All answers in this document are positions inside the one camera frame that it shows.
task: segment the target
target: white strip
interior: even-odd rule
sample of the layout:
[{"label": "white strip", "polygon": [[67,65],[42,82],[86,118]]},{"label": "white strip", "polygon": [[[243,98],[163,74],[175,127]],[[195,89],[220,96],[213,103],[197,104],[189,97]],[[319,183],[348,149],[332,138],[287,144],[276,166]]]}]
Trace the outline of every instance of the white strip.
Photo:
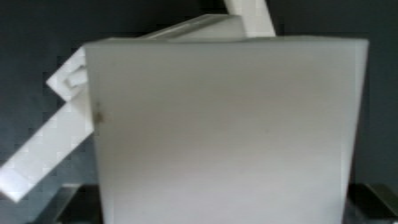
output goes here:
[{"label": "white strip", "polygon": [[241,16],[246,37],[273,37],[275,30],[264,0],[223,0],[230,15]]},{"label": "white strip", "polygon": [[17,202],[90,135],[86,84],[0,169],[0,190]]},{"label": "white strip", "polygon": [[79,92],[79,87],[77,86],[72,87],[69,85],[67,78],[70,73],[76,72],[83,66],[85,66],[85,52],[83,49],[79,48],[46,81],[46,84],[51,87],[58,96],[62,97],[63,101],[69,101]]}]

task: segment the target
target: black surface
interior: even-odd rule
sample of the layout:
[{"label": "black surface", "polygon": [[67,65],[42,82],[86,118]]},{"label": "black surface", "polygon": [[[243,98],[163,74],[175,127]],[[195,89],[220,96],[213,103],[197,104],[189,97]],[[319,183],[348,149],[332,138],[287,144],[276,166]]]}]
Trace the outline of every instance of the black surface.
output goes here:
[{"label": "black surface", "polygon": [[[200,10],[198,3],[0,1],[0,163],[62,106],[44,80],[77,46],[104,37],[134,37],[202,12],[221,10],[205,6],[207,11]],[[280,35],[364,37],[371,41],[351,181],[385,183],[398,191],[398,1],[268,0],[268,4]],[[33,220],[67,182],[97,182],[90,139],[21,203],[0,198],[1,224]]]},{"label": "black surface", "polygon": [[390,219],[398,220],[398,217],[388,207],[385,206],[381,199],[372,194],[365,185],[355,184],[349,186],[348,198],[367,220],[390,220]]}]

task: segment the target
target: dark background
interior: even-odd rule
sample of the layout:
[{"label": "dark background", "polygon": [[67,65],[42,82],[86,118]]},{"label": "dark background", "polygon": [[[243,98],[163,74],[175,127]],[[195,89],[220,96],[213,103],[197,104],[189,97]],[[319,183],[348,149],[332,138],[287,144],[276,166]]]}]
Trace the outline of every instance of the dark background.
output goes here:
[{"label": "dark background", "polygon": [[[369,39],[351,182],[398,193],[398,1],[266,2],[278,35]],[[0,0],[0,164],[63,104],[44,81],[79,45],[223,12],[211,0]],[[0,223],[35,218],[62,183],[95,182],[88,139],[19,204],[0,197]]]}]

